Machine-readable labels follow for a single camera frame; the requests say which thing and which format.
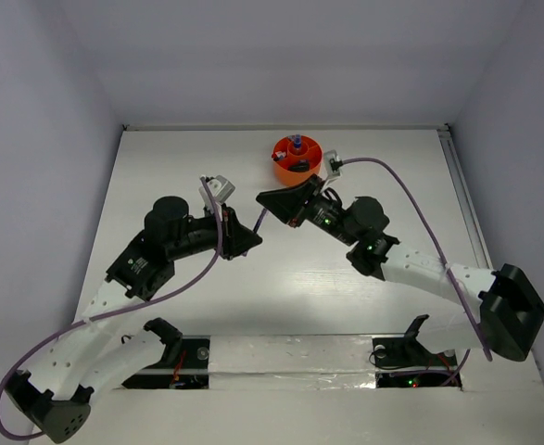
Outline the purple gel pen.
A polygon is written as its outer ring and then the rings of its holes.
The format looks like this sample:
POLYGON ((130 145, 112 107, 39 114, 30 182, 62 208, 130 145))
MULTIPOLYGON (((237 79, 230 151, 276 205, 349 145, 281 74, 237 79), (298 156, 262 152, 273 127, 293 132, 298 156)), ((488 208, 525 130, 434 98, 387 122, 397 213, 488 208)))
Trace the purple gel pen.
POLYGON ((259 217, 258 217, 258 219, 256 220, 256 222, 255 222, 255 224, 254 224, 254 227, 253 227, 253 232, 254 232, 255 234, 258 234, 258 233, 259 233, 259 229, 260 229, 260 227, 261 227, 261 225, 262 225, 262 223, 263 223, 263 221, 264 221, 264 219, 265 219, 267 213, 268 213, 267 209, 264 208, 264 209, 261 210, 261 212, 260 212, 260 214, 259 214, 259 217))

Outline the pink highlighter black body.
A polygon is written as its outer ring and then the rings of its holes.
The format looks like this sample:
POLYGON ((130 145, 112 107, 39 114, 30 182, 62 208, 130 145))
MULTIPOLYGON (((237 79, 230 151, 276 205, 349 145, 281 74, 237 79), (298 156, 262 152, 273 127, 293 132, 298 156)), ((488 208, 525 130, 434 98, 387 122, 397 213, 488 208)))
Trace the pink highlighter black body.
POLYGON ((310 162, 307 159, 300 159, 298 162, 292 164, 288 170, 290 172, 304 173, 310 170, 310 162))

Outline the small clear blue-capped bottle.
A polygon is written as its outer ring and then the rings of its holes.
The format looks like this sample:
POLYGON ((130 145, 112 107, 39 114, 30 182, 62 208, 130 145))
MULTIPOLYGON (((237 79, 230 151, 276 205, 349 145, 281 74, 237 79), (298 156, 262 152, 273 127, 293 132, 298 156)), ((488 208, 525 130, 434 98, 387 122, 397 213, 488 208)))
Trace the small clear blue-capped bottle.
POLYGON ((295 134, 293 137, 293 148, 294 151, 299 154, 302 150, 302 136, 300 134, 295 134))

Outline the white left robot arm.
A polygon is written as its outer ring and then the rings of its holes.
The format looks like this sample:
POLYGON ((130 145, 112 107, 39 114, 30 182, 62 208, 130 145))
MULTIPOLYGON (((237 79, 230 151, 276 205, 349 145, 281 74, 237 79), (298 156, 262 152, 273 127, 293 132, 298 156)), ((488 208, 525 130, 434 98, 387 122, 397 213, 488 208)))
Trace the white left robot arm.
POLYGON ((162 197, 145 216, 143 229, 108 267, 106 278, 80 317, 27 351, 0 384, 18 410, 60 444, 78 433, 99 396, 142 368, 169 366, 180 355, 183 335, 162 318, 145 322, 121 346, 104 349, 125 317, 162 301, 158 291, 172 279, 178 260, 212 251, 206 267, 185 285, 196 285, 219 259, 232 260, 261 244, 223 199, 205 196, 195 218, 180 197, 162 197))

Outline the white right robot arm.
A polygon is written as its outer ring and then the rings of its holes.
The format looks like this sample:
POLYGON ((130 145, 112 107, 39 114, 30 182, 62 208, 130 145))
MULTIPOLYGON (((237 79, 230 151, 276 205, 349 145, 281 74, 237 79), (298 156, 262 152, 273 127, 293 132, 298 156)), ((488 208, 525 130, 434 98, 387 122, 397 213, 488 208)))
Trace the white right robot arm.
POLYGON ((448 263, 409 248, 385 232, 389 219, 374 197, 355 197, 344 207, 324 180, 261 192, 257 202, 280 222, 309 222, 351 248, 352 267, 364 276, 420 289, 462 306, 446 322, 417 316, 401 341, 403 356, 422 363, 445 350, 485 348, 524 361, 544 322, 544 302, 514 265, 498 270, 448 263))

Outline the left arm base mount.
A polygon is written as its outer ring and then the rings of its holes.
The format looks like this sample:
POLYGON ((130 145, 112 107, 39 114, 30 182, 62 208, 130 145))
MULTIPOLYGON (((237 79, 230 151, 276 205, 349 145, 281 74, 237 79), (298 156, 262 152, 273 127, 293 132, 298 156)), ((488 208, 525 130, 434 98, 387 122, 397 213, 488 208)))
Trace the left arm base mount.
POLYGON ((163 344, 161 358, 122 383, 126 389, 208 389, 210 337, 185 337, 162 318, 145 323, 163 344))

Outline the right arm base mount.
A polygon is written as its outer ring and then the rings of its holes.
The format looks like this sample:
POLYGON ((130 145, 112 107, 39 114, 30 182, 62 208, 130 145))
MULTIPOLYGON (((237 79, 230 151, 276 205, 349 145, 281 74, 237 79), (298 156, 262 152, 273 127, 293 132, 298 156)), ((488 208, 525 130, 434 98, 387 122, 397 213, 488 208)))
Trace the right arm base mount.
POLYGON ((378 388, 461 388, 457 359, 434 354, 418 340, 428 315, 417 316, 400 336, 375 337, 369 363, 378 388))

